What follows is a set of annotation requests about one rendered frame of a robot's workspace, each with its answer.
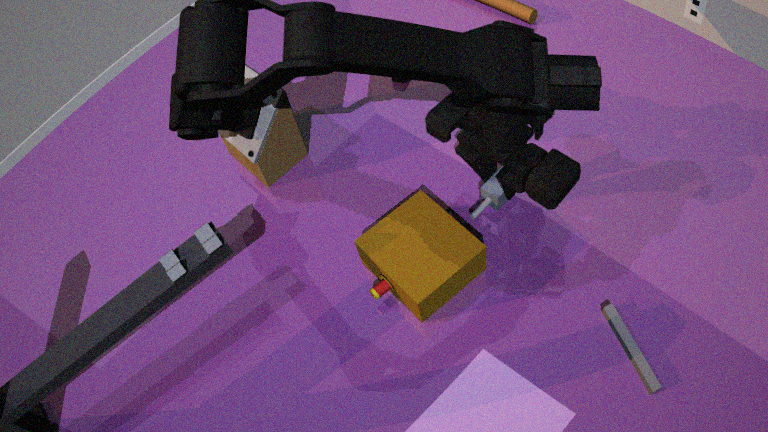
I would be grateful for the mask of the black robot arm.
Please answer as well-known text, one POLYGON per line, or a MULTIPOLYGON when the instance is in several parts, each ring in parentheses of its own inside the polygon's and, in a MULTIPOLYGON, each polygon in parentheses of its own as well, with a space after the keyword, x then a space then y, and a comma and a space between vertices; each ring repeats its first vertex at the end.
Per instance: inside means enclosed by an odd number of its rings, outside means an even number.
POLYGON ((169 129, 184 140, 218 130, 252 139, 264 99, 295 77, 333 72, 444 84, 489 118, 530 115, 537 141, 554 109, 600 110, 596 56, 548 55, 547 38, 523 25, 457 32, 318 1, 197 0, 180 14, 169 129), (248 10, 262 8, 284 17, 283 62, 244 85, 248 10))

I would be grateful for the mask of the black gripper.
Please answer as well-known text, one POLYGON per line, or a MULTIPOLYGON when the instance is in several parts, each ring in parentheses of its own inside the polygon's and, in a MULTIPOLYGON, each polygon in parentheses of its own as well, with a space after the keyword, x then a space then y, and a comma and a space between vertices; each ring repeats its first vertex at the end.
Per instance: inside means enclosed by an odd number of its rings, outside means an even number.
POLYGON ((497 171, 497 163, 512 167, 501 179, 510 200, 515 194, 527 192, 528 197, 543 207, 556 209, 580 179, 580 163, 552 148, 547 151, 527 142, 534 136, 527 126, 528 117, 501 121, 483 115, 475 103, 448 94, 425 117, 427 133, 442 143, 458 135, 455 152, 460 155, 486 183, 497 171))

